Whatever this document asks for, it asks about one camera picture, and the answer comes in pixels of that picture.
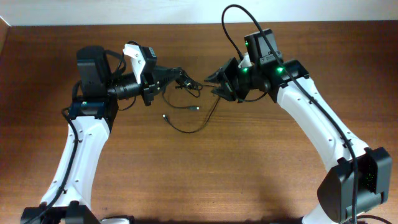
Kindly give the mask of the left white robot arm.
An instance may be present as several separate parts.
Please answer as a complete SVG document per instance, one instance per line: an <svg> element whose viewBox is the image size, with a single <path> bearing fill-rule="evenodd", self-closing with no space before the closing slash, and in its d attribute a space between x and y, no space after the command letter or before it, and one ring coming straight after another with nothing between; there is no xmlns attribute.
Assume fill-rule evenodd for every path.
<svg viewBox="0 0 398 224"><path fill-rule="evenodd" d="M72 103L62 110L68 136L55 176L39 206L26 207L21 223L100 223L91 211L91 191L101 151L119 111L118 102L155 95L180 78L183 70L158 66L150 47L125 44L123 53L102 46L76 53L80 80Z"/></svg>

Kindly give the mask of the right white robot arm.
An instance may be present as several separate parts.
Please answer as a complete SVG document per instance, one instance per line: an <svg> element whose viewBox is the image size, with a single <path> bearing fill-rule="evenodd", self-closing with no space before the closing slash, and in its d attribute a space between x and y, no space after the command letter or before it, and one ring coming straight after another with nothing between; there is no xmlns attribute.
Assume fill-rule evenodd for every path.
<svg viewBox="0 0 398 224"><path fill-rule="evenodd" d="M244 102L251 90L269 94L302 128L328 172L317 190L318 205L290 223L348 223L388 199L392 158L371 149L339 119L298 60L283 61L271 29L245 36L247 53L229 59L206 78L212 92Z"/></svg>

